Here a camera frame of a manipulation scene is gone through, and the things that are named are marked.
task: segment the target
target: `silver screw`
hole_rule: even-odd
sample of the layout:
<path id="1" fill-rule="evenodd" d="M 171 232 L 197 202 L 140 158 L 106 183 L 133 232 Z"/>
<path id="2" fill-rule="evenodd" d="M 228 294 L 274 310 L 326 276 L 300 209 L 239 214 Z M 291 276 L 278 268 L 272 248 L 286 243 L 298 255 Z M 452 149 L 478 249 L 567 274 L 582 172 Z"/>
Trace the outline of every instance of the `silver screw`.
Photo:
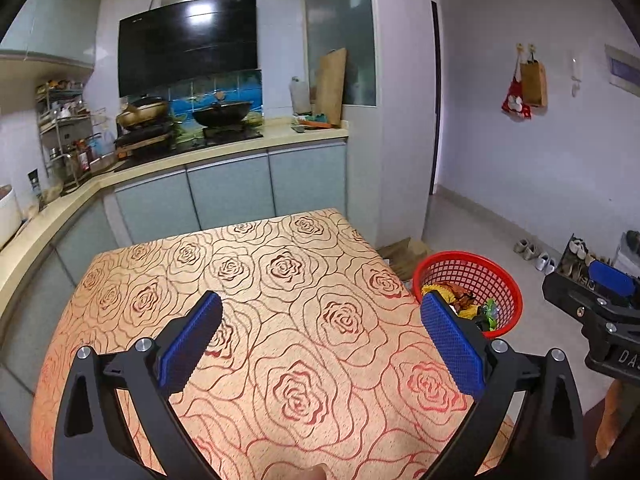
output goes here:
<path id="1" fill-rule="evenodd" d="M 80 359 L 87 359 L 90 354 L 91 354 L 90 346 L 83 346 L 82 348 L 78 349 L 78 353 L 76 353 L 76 355 Z"/>
<path id="2" fill-rule="evenodd" d="M 498 354 L 504 354 L 509 349 L 509 345 L 502 339 L 495 339 L 491 342 L 491 348 L 498 352 Z"/>
<path id="3" fill-rule="evenodd" d="M 558 362 L 564 361 L 564 352 L 559 348 L 554 348 L 551 351 L 551 357 Z"/>
<path id="4" fill-rule="evenodd" d="M 151 348 L 151 345 L 153 343 L 154 343 L 153 340 L 149 339 L 148 337 L 143 337 L 142 339 L 138 339 L 136 341 L 136 350 L 138 352 L 146 352 Z"/>

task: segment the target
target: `blue tile backsplash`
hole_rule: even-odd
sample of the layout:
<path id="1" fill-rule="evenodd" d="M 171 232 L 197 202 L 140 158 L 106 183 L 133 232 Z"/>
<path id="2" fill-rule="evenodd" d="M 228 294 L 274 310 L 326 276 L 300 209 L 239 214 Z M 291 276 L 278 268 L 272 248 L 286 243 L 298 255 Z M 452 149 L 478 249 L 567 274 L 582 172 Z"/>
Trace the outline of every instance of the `blue tile backsplash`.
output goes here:
<path id="1" fill-rule="evenodd" d="M 262 114 L 262 72 L 260 70 L 203 76 L 153 88 L 146 94 L 169 101 L 173 115 L 182 122 L 184 133 L 181 137 L 193 138 L 202 130 L 202 126 L 193 118 L 193 111 L 217 103 L 218 99 L 214 94 L 218 91 L 225 93 L 222 102 L 249 101 L 252 104 L 251 111 Z M 129 102 L 140 97 L 139 95 L 129 96 Z"/>

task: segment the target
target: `brown paper bag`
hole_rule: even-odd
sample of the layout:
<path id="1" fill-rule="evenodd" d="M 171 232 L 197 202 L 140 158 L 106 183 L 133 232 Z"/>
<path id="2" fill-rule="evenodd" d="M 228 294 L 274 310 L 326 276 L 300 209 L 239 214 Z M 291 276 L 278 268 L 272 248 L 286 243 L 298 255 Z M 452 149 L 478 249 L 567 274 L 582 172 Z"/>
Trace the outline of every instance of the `brown paper bag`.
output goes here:
<path id="1" fill-rule="evenodd" d="M 546 71 L 545 66 L 538 62 L 520 64 L 522 75 L 522 100 L 524 104 L 535 107 L 546 107 Z"/>

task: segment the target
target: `cutting board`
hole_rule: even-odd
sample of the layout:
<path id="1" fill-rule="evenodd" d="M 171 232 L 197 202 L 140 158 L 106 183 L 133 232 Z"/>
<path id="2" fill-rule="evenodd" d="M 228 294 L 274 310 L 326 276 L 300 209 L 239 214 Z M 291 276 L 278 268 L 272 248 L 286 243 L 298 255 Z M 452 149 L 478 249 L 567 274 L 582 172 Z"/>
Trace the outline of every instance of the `cutting board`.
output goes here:
<path id="1" fill-rule="evenodd" d="M 340 125 L 342 119 L 342 93 L 344 71 L 347 65 L 347 49 L 334 50 L 320 58 L 316 114 L 325 114 L 327 122 Z"/>

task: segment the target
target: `spice rack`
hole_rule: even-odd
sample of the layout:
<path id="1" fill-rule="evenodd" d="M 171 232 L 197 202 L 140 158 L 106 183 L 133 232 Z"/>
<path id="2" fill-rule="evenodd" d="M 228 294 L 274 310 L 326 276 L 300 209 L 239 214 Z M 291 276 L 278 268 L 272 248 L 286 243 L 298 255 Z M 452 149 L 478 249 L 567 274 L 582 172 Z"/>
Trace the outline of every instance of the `spice rack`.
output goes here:
<path id="1" fill-rule="evenodd" d="M 82 83 L 46 83 L 36 91 L 40 153 L 47 176 L 62 181 L 62 194 L 70 193 L 91 177 L 86 143 L 94 134 L 92 116 L 84 107 Z"/>

